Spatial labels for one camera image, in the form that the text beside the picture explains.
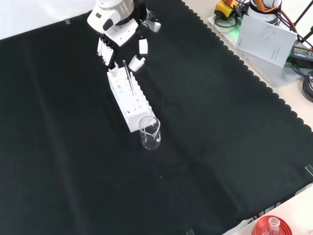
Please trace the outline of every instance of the white wall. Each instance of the white wall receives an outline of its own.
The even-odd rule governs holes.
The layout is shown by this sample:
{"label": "white wall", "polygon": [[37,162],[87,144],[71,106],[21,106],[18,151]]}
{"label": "white wall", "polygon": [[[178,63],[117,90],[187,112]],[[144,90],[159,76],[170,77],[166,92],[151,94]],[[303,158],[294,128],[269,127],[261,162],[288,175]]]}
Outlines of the white wall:
{"label": "white wall", "polygon": [[95,0],[0,0],[0,39],[92,10]]}

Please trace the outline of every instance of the table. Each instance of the table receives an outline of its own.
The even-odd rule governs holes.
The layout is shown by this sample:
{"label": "table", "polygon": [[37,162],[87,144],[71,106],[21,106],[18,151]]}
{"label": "table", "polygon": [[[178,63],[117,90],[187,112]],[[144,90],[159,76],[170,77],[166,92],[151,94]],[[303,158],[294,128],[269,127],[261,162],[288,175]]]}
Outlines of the table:
{"label": "table", "polygon": [[[279,205],[266,215],[278,216],[285,220],[294,235],[309,235],[313,232],[313,187],[296,195],[287,202]],[[251,235],[254,225],[253,221],[233,235]]]}
{"label": "table", "polygon": [[123,125],[86,15],[0,42],[1,233],[220,235],[311,181],[310,129],[180,0],[149,7],[156,151]]}

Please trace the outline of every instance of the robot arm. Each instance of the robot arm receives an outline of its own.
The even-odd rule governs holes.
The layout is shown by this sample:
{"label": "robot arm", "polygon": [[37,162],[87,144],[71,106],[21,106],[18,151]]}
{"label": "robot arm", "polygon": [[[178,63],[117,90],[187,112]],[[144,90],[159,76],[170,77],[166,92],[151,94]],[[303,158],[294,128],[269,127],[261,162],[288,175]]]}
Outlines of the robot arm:
{"label": "robot arm", "polygon": [[[113,55],[116,56],[121,46],[129,40],[138,38],[133,37],[138,32],[138,27],[144,25],[154,32],[158,32],[161,24],[152,22],[155,18],[145,6],[145,0],[96,0],[96,6],[87,19],[88,24],[100,34],[98,44],[98,56],[101,57],[103,64],[112,68]],[[143,42],[148,48],[147,40],[140,40],[139,46],[143,48]],[[138,66],[142,66],[145,59],[134,57],[131,65],[133,71]]]}

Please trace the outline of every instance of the glass beaker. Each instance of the glass beaker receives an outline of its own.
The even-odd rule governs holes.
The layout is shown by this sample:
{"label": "glass beaker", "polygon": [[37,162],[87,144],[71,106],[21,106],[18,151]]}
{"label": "glass beaker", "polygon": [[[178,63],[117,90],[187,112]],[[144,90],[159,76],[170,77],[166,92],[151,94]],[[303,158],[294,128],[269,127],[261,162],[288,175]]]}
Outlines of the glass beaker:
{"label": "glass beaker", "polygon": [[144,117],[139,123],[141,143],[144,148],[153,150],[161,144],[161,123],[153,116]]}

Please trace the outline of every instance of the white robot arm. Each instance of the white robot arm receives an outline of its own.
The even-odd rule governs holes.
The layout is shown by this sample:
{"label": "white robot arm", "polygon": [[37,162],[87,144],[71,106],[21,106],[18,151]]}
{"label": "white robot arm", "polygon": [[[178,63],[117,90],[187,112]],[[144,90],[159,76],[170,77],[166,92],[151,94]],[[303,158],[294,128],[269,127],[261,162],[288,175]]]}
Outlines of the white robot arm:
{"label": "white robot arm", "polygon": [[101,35],[98,55],[107,67],[113,64],[113,47],[126,44],[141,24],[154,32],[160,30],[161,24],[151,21],[151,16],[145,0],[96,0],[87,22]]}

